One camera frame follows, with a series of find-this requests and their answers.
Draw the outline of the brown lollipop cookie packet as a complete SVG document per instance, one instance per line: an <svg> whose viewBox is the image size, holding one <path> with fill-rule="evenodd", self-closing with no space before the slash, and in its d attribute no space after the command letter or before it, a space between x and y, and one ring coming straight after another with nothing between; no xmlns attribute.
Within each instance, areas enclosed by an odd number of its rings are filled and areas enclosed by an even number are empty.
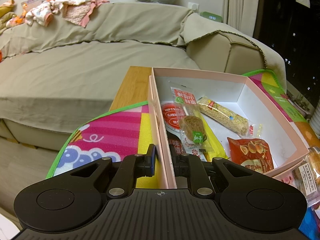
<svg viewBox="0 0 320 240"><path fill-rule="evenodd" d="M202 161L207 161L204 155L204 148L183 143L180 140L180 133L171 133L167 131L168 143L173 145L177 154L192 154L198 156Z"/></svg>

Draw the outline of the red snack bag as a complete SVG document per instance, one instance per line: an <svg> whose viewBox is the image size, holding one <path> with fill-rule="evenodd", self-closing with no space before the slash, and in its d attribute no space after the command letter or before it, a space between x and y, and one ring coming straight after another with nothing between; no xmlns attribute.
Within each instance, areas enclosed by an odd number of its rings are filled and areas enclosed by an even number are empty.
<svg viewBox="0 0 320 240"><path fill-rule="evenodd" d="M270 147L263 139L227 138L232 162L259 173L274 169Z"/></svg>

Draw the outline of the pink cardboard box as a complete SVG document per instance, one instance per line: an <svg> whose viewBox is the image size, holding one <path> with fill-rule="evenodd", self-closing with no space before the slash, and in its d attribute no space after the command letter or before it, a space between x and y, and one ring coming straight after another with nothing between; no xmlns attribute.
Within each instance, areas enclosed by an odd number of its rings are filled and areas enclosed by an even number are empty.
<svg viewBox="0 0 320 240"><path fill-rule="evenodd" d="M170 87L175 83L189 88L196 98L207 96L248 118L262 124L261 137L269 144L274 177L296 165L308 153L309 145L297 126L289 122L268 96L248 77L204 70L153 68L149 78L149 110L152 132L158 144L160 186L177 187L172 166L161 101L172 100Z"/></svg>

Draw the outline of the rice cracker bar packet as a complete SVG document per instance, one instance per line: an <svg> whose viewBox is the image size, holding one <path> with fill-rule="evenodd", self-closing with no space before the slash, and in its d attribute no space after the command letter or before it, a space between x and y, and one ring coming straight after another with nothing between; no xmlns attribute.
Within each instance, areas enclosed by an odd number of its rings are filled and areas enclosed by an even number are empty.
<svg viewBox="0 0 320 240"><path fill-rule="evenodd" d="M234 111L204 96L197 101L199 110L242 138L261 138L262 124L254 124Z"/></svg>

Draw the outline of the red round label packet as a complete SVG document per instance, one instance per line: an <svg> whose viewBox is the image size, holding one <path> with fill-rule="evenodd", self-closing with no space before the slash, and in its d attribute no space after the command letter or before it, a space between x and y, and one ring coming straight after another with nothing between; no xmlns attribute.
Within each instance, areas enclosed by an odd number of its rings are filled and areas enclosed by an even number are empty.
<svg viewBox="0 0 320 240"><path fill-rule="evenodd" d="M161 101L161 110L167 132L180 137L180 127L176 114L176 105L173 101Z"/></svg>

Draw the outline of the colourful play mat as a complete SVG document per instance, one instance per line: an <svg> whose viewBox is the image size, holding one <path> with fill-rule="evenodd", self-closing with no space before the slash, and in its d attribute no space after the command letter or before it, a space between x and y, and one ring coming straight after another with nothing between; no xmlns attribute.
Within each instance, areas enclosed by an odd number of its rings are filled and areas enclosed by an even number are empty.
<svg viewBox="0 0 320 240"><path fill-rule="evenodd" d="M102 157L120 162L126 156L146 154L152 141L147 101L98 116L76 129L58 152L47 178Z"/></svg>

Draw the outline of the wooden table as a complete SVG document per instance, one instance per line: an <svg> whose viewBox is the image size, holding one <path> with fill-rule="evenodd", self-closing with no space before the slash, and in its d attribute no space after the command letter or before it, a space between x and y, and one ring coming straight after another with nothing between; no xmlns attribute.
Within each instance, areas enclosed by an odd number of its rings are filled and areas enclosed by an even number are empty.
<svg viewBox="0 0 320 240"><path fill-rule="evenodd" d="M146 101L151 70L150 67L131 66L126 72L109 111Z"/></svg>

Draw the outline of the bread packet with label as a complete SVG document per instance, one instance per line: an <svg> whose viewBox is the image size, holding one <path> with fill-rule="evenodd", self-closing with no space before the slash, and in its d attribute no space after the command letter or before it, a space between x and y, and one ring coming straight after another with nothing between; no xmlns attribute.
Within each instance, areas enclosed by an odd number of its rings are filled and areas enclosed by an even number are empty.
<svg viewBox="0 0 320 240"><path fill-rule="evenodd" d="M304 195L308 207L319 203L319 147L309 153L292 171L295 187Z"/></svg>

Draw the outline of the green digital clock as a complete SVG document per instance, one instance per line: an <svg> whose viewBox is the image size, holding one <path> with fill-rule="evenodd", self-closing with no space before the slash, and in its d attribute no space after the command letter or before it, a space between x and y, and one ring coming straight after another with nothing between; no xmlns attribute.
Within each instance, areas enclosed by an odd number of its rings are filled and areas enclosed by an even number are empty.
<svg viewBox="0 0 320 240"><path fill-rule="evenodd" d="M219 23L223 22L223 18L220 15L216 15L211 12L207 12L207 11L200 12L200 16L215 22L219 22Z"/></svg>

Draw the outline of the pink baby clothes pile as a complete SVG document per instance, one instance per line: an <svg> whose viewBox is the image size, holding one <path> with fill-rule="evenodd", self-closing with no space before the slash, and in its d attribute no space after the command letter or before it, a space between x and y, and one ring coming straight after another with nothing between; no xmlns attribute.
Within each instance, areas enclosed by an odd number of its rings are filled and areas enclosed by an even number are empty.
<svg viewBox="0 0 320 240"><path fill-rule="evenodd" d="M23 23L31 26L38 23L44 27L53 20L55 14L71 22L72 24L86 27L94 9L102 4L109 3L108 0L48 0L29 9L26 3L23 4L23 12L20 16L9 12L1 17L1 28L9 29Z"/></svg>

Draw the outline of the beige curtain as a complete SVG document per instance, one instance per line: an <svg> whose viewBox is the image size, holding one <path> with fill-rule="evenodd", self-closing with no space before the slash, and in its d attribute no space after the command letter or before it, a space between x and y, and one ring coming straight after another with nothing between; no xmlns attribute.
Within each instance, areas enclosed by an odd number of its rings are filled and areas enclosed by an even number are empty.
<svg viewBox="0 0 320 240"><path fill-rule="evenodd" d="M223 23L253 36L259 0L224 0Z"/></svg>

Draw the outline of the white wall socket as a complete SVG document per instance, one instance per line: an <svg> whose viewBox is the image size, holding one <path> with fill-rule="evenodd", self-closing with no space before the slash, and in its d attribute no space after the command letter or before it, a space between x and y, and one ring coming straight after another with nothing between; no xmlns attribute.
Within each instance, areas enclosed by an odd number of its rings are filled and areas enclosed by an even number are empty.
<svg viewBox="0 0 320 240"><path fill-rule="evenodd" d="M188 8L193 12L199 12L199 4L197 3L188 2Z"/></svg>

